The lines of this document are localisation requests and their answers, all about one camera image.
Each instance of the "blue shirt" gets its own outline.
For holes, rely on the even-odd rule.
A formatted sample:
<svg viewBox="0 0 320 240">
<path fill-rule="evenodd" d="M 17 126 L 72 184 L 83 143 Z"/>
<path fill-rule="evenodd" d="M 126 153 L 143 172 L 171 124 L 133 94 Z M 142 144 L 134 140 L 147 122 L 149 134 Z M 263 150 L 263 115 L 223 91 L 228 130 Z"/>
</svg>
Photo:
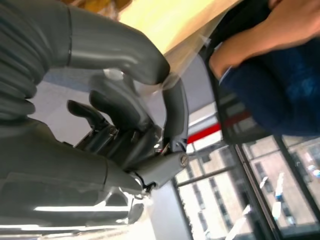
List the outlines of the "blue shirt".
<svg viewBox="0 0 320 240">
<path fill-rule="evenodd" d="M 319 39 L 247 60 L 220 84 L 274 135 L 320 136 Z"/>
</svg>

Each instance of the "metal rod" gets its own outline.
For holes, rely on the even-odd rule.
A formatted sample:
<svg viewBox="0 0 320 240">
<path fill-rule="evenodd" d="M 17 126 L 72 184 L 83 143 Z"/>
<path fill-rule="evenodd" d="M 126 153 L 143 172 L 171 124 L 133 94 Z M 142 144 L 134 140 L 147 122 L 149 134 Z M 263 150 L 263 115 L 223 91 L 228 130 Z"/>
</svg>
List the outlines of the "metal rod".
<svg viewBox="0 0 320 240">
<path fill-rule="evenodd" d="M 274 139 L 276 142 L 276 144 L 278 146 L 278 149 L 280 149 L 280 152 L 285 158 L 288 166 L 290 168 L 291 173 L 297 180 L 301 192 L 305 196 L 305 198 L 309 203 L 310 208 L 313 211 L 313 214 L 315 215 L 315 217 L 318 220 L 318 223 L 320 223 L 320 210 L 318 206 L 312 197 L 312 195 L 310 193 L 309 188 L 306 185 L 305 181 L 303 180 L 303 177 L 296 167 L 294 160 L 289 153 L 288 149 L 284 143 L 282 138 L 279 136 L 275 136 Z"/>
<path fill-rule="evenodd" d="M 195 177 L 195 178 L 186 180 L 186 181 L 184 181 L 184 182 L 180 182 L 180 183 L 177 184 L 177 187 L 179 187 L 179 188 L 183 187 L 183 186 L 186 186 L 186 185 L 192 184 L 192 183 L 195 183 L 195 182 L 197 182 L 197 181 L 214 177 L 215 175 L 222 174 L 222 173 L 233 170 L 233 169 L 235 169 L 235 166 L 227 166 L 227 167 L 221 168 L 221 169 L 219 169 L 219 170 L 217 170 L 217 171 L 208 173 L 208 174 L 205 174 L 205 175 Z"/>
<path fill-rule="evenodd" d="M 248 185 L 248 192 L 251 200 L 251 204 L 257 211 L 261 221 L 261 226 L 267 239 L 282 240 L 282 235 L 275 219 L 272 217 L 268 203 L 263 196 L 257 181 L 251 166 L 245 156 L 244 150 L 240 145 L 230 146 L 232 151 L 235 151 L 238 156 L 238 166 L 242 172 L 244 180 Z"/>
</svg>

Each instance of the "screw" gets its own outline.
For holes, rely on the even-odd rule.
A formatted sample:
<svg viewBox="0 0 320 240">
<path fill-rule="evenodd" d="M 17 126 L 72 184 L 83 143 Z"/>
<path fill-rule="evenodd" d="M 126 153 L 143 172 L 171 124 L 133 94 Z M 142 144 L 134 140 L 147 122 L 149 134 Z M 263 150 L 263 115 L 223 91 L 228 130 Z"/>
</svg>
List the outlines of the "screw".
<svg viewBox="0 0 320 240">
<path fill-rule="evenodd" d="M 189 162 L 189 158 L 187 155 L 183 155 L 181 157 L 181 159 L 180 160 L 180 164 L 181 164 L 181 166 L 183 168 L 185 168 L 188 165 Z"/>
<path fill-rule="evenodd" d="M 116 129 L 115 127 L 112 127 L 112 128 L 109 130 L 109 134 L 110 134 L 111 136 L 115 136 L 115 135 L 117 135 L 117 133 L 118 133 L 118 129 Z"/>
</svg>

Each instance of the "robotic hand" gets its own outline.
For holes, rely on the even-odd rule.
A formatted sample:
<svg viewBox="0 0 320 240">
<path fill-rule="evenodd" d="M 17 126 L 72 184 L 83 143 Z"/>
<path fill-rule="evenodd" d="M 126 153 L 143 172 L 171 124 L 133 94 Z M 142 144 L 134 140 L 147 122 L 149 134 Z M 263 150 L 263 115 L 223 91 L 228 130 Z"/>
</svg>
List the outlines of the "robotic hand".
<svg viewBox="0 0 320 240">
<path fill-rule="evenodd" d="M 0 2 L 0 233 L 57 233 L 134 223 L 146 192 L 186 167 L 188 106 L 181 80 L 137 30 L 56 0 Z M 147 85 L 168 79 L 162 152 L 132 92 L 92 79 L 91 106 L 69 110 L 92 127 L 75 147 L 29 118 L 26 99 L 51 67 L 112 69 Z M 115 126 L 100 112 L 110 115 Z"/>
</svg>

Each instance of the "red stripe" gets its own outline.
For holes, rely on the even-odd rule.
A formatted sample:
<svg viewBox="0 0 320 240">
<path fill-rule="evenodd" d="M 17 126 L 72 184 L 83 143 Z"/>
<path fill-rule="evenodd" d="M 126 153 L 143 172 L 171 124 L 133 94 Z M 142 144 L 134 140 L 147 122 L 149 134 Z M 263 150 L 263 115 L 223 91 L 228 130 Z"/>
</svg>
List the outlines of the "red stripe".
<svg viewBox="0 0 320 240">
<path fill-rule="evenodd" d="M 250 112 L 244 111 L 244 112 L 242 112 L 242 113 L 239 113 L 239 114 L 237 114 L 237 115 L 235 115 L 235 116 L 232 116 L 232 117 L 227 119 L 226 121 L 226 127 L 229 127 L 231 125 L 236 124 L 236 123 L 241 122 L 241 121 L 245 120 L 245 119 L 248 119 L 251 116 L 251 115 L 250 114 Z M 198 132 L 196 132 L 195 134 L 189 136 L 187 143 L 192 144 L 192 143 L 195 142 L 197 140 L 202 139 L 202 138 L 207 137 L 208 135 L 216 133 L 216 132 L 220 131 L 220 130 L 221 130 L 220 124 L 216 123 L 216 124 L 214 124 L 214 125 L 211 125 L 211 126 L 205 128 L 205 129 L 203 129 L 203 130 L 201 130 L 201 131 L 198 131 Z"/>
</svg>

